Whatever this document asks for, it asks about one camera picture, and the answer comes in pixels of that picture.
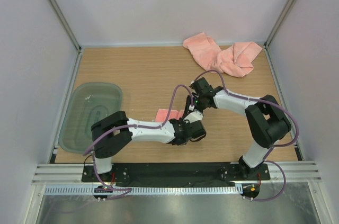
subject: folded pink cloth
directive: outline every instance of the folded pink cloth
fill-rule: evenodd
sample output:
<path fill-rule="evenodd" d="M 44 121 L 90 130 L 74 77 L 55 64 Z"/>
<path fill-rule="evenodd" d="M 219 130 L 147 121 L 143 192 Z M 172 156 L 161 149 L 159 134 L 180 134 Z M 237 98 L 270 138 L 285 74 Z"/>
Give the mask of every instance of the folded pink cloth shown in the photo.
<path fill-rule="evenodd" d="M 155 122 L 164 122 L 167 116 L 168 109 L 159 109 L 157 115 L 155 116 Z M 168 119 L 179 119 L 184 114 L 184 110 L 171 110 Z"/>
<path fill-rule="evenodd" d="M 230 76 L 243 77 L 253 70 L 252 61 L 262 48 L 254 42 L 235 42 L 221 50 L 205 33 L 186 39 L 183 46 L 191 52 L 194 60 L 205 70 L 215 69 Z"/>

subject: white wall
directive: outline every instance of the white wall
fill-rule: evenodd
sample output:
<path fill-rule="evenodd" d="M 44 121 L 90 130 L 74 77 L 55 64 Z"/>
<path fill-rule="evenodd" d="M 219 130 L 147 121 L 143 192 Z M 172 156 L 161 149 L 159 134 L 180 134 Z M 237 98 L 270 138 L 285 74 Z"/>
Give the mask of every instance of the white wall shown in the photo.
<path fill-rule="evenodd" d="M 286 0 L 57 0 L 83 46 L 267 39 Z"/>
<path fill-rule="evenodd" d="M 302 153 L 316 161 L 333 213 L 339 205 L 338 45 L 339 0 L 297 0 L 270 46 L 283 95 L 300 123 Z"/>
<path fill-rule="evenodd" d="M 22 223 L 76 51 L 47 0 L 0 0 L 0 219 Z"/>

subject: wooden table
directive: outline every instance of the wooden table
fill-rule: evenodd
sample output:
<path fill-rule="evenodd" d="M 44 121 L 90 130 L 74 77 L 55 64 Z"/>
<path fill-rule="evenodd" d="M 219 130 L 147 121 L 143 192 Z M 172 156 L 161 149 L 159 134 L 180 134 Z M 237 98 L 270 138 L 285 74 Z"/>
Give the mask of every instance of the wooden table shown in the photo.
<path fill-rule="evenodd" d="M 254 70 L 244 78 L 224 74 L 226 86 L 233 92 L 262 97 L 278 94 L 262 51 L 253 61 Z M 123 93 L 121 110 L 127 117 L 151 121 L 158 109 L 167 109 L 178 84 L 189 86 L 204 70 L 183 47 L 90 48 L 85 49 L 74 89 L 87 82 L 117 84 Z M 221 85 L 216 74 L 206 74 L 213 86 Z M 184 109 L 187 92 L 177 92 L 173 109 Z M 114 162 L 234 162 L 246 153 L 253 138 L 245 117 L 227 110 L 207 109 L 203 125 L 207 136 L 186 146 L 159 142 L 134 142 L 113 157 Z M 291 140 L 288 134 L 281 144 Z M 270 160 L 297 160 L 294 147 L 276 149 Z M 58 149 L 56 163 L 82 163 L 80 154 Z"/>

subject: pink cloth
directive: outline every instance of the pink cloth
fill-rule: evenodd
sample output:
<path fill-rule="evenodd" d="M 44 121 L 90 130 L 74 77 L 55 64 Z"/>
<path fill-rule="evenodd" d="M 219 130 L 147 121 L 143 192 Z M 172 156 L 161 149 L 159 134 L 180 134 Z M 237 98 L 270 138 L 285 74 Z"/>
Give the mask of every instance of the pink cloth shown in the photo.
<path fill-rule="evenodd" d="M 191 52 L 194 60 L 203 69 L 215 69 L 230 76 L 244 77 L 253 70 L 252 61 L 262 50 L 254 42 L 235 42 L 221 50 L 215 41 L 205 33 L 186 39 L 183 46 Z"/>
<path fill-rule="evenodd" d="M 157 115 L 155 116 L 155 122 L 164 122 L 167 116 L 168 109 L 159 109 Z M 171 110 L 168 119 L 179 119 L 184 114 L 184 110 Z"/>

